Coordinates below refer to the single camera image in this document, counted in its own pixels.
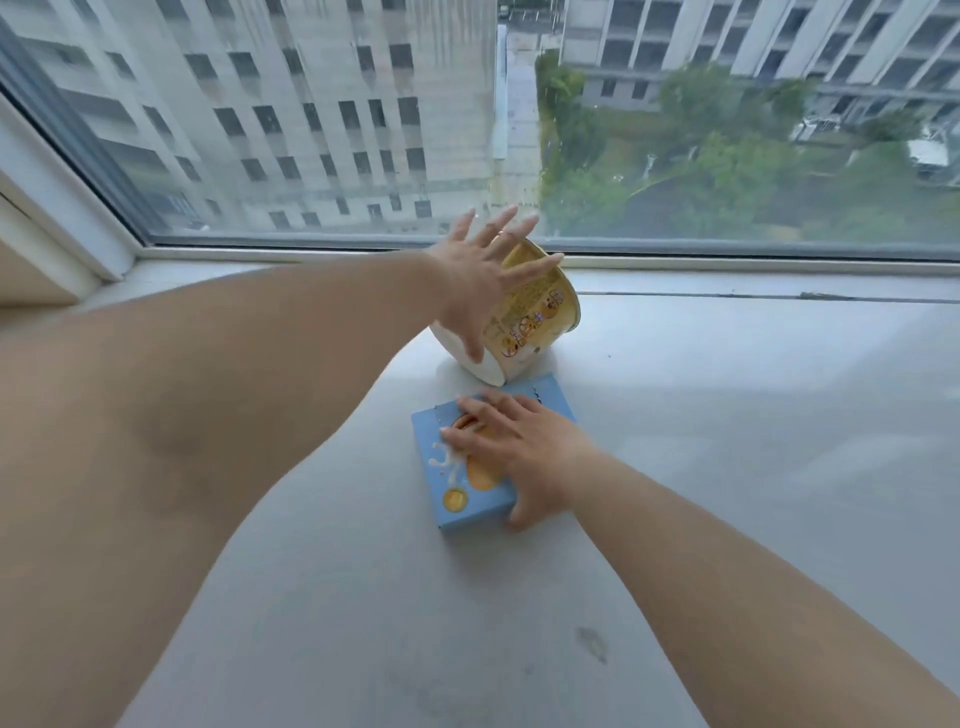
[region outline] building window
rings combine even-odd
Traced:
[[[634,68],[660,70],[666,57],[666,43],[640,43],[636,49]]]
[[[296,48],[284,48],[283,58],[287,60],[287,68],[290,69],[291,76],[303,75],[303,64],[300,62],[300,54]]]
[[[333,157],[330,155],[320,155],[320,161],[324,164],[324,171],[328,177],[337,176],[337,165],[333,163]]]
[[[186,157],[177,157],[177,162],[180,164],[180,169],[183,170],[183,174],[187,176],[188,180],[193,182],[200,181],[200,173],[197,172],[197,168],[193,166],[193,162]]]
[[[287,220],[287,213],[283,210],[277,210],[270,213],[270,219],[274,221],[274,227],[279,231],[288,231],[290,221]]]
[[[263,165],[259,159],[241,159],[240,163],[247,171],[247,177],[251,182],[263,182],[267,179],[267,173],[263,171]]]
[[[283,177],[287,180],[299,180],[300,179],[300,169],[297,166],[297,161],[292,157],[277,157],[276,163],[280,165],[280,172],[283,173]]]
[[[119,53],[107,53],[110,60],[113,61],[113,65],[117,69],[117,73],[121,76],[131,79],[133,78],[133,69],[130,68],[130,65],[127,63],[127,59],[121,56]]]
[[[253,62],[253,56],[249,53],[228,53],[230,60],[233,61],[233,67],[236,69],[237,76],[242,79],[258,79],[260,72],[256,70],[256,63]]]
[[[605,68],[627,68],[630,65],[630,54],[633,50],[632,40],[608,40],[603,47],[600,65]]]
[[[283,129],[280,128],[280,120],[276,118],[273,107],[253,107],[253,113],[256,114],[257,121],[263,127],[263,133],[283,133]]]
[[[340,102],[340,115],[344,117],[344,126],[347,129],[360,128],[360,116],[357,114],[357,107],[352,101]]]
[[[353,163],[357,166],[357,174],[369,175],[373,170],[370,168],[370,158],[366,152],[354,152]]]
[[[230,0],[206,0],[206,8],[214,17],[233,18],[233,8]]]
[[[160,133],[173,134],[170,131],[170,127],[167,126],[167,122],[163,120],[163,117],[160,116],[160,112],[154,109],[153,107],[144,107],[143,110],[147,114],[147,118],[150,119],[150,123],[154,125],[154,128]]]
[[[411,147],[407,150],[407,166],[411,172],[426,172],[426,159],[423,157],[422,147]]]
[[[400,124],[411,127],[420,125],[420,104],[416,96],[401,96],[396,104],[400,109]]]
[[[226,108],[214,109],[213,112],[217,114],[217,118],[220,119],[220,125],[224,128],[224,131],[227,132],[227,136],[247,135],[247,133],[243,131],[243,125],[240,124],[240,119],[236,111]]]
[[[213,70],[213,63],[210,62],[210,56],[206,53],[187,53],[183,56],[193,75],[198,81],[217,78],[217,72]]]
[[[883,30],[883,26],[887,24],[887,20],[890,19],[890,14],[886,12],[875,12],[870,20],[867,21],[867,24],[863,26],[863,31],[857,36],[857,43],[872,43],[876,40],[876,37],[879,35],[880,31]]]
[[[413,68],[414,54],[410,43],[390,46],[390,63],[394,68]]]
[[[156,6],[160,8],[160,14],[167,20],[186,20],[186,10],[180,0],[156,0]]]
[[[387,117],[383,113],[383,104],[379,99],[370,99],[370,118],[377,129],[385,129]]]
[[[361,71],[373,71],[373,51],[369,45],[357,46],[357,59],[360,61]]]
[[[306,116],[306,123],[311,132],[322,132],[324,128],[320,125],[320,116],[317,115],[317,107],[314,104],[303,105],[303,115]]]

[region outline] instant noodle cup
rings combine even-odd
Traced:
[[[524,238],[503,261],[504,268],[546,257],[536,243]],[[468,372],[499,387],[516,379],[537,354],[580,323],[580,302],[560,268],[508,293],[483,327],[483,361],[470,360],[460,337],[437,322],[430,330]]]

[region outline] window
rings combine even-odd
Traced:
[[[324,128],[320,125],[320,116],[317,115],[317,107],[313,104],[303,105],[303,115],[306,116],[307,126],[311,132],[322,132]]]
[[[340,115],[344,118],[344,126],[348,129],[360,128],[360,116],[357,114],[357,107],[352,101],[340,102]]]
[[[253,107],[253,113],[256,114],[256,120],[260,122],[263,133],[283,133],[273,107]]]
[[[267,179],[267,173],[263,171],[263,165],[260,164],[259,159],[241,159],[240,162],[251,182],[263,182]]]
[[[608,40],[603,47],[600,65],[606,68],[626,68],[630,65],[630,54],[633,50],[632,40]]]
[[[400,124],[418,127],[420,125],[420,105],[416,96],[404,96],[396,100],[400,108]]]
[[[383,114],[383,104],[379,99],[370,99],[370,118],[377,129],[385,129],[387,126],[387,117]]]
[[[414,54],[410,43],[390,46],[390,63],[394,68],[413,68]]]
[[[407,166],[411,172],[426,172],[426,159],[423,157],[422,147],[412,147],[407,150]]]
[[[283,210],[276,210],[270,213],[270,219],[274,221],[274,227],[279,231],[288,231],[290,221],[287,220],[287,213]]]
[[[186,157],[177,157],[177,162],[180,164],[180,169],[183,170],[183,174],[185,174],[189,180],[193,182],[200,181],[200,173],[197,172],[197,168],[193,166],[192,161]]]
[[[300,63],[300,54],[296,48],[284,48],[283,58],[287,60],[287,68],[290,69],[291,76],[303,75],[303,64]]]
[[[172,134],[170,127],[167,126],[167,122],[163,120],[163,117],[160,116],[160,112],[154,109],[153,107],[144,107],[143,110],[147,114],[147,118],[150,119],[150,123],[154,125],[154,128],[160,133]]]
[[[366,152],[354,152],[353,163],[356,164],[357,174],[372,174],[372,169],[370,168],[370,158],[367,156]]]
[[[333,157],[330,155],[320,155],[320,161],[324,164],[324,171],[328,177],[337,176],[337,166],[333,163]]]
[[[249,53],[229,53],[228,55],[233,61],[237,76],[242,79],[260,78],[260,72],[256,70],[256,63],[253,62],[253,55]]]
[[[233,8],[230,0],[206,0],[206,8],[214,17],[233,18]]]
[[[186,20],[186,10],[180,0],[156,0],[156,6],[160,8],[160,14],[167,20]]]
[[[283,177],[287,180],[299,180],[300,179],[300,169],[297,166],[297,161],[292,157],[277,157],[276,163],[280,165],[280,172],[283,173]]]
[[[240,124],[240,119],[237,117],[236,111],[233,109],[214,109],[213,112],[217,114],[220,125],[224,128],[224,131],[227,132],[227,136],[247,135],[247,133],[243,131],[243,126]]]
[[[113,65],[116,67],[117,73],[124,78],[133,78],[133,69],[127,64],[127,59],[125,59],[119,53],[107,53],[107,55],[109,59],[113,61]]]
[[[198,81],[217,78],[217,72],[213,70],[213,63],[210,62],[210,56],[206,53],[188,53],[183,56],[193,75]]]
[[[373,71],[373,51],[369,45],[357,46],[357,59],[360,60],[361,71]]]

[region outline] forearm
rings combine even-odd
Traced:
[[[710,513],[602,455],[574,512],[712,728],[960,721],[960,701],[853,610]]]

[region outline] building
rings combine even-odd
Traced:
[[[810,111],[847,123],[960,118],[960,0],[567,0],[561,59],[592,105],[654,110],[671,71],[715,61],[759,85],[817,79]]]
[[[496,5],[455,5],[0,0],[0,17],[172,228],[433,233],[492,174]]]

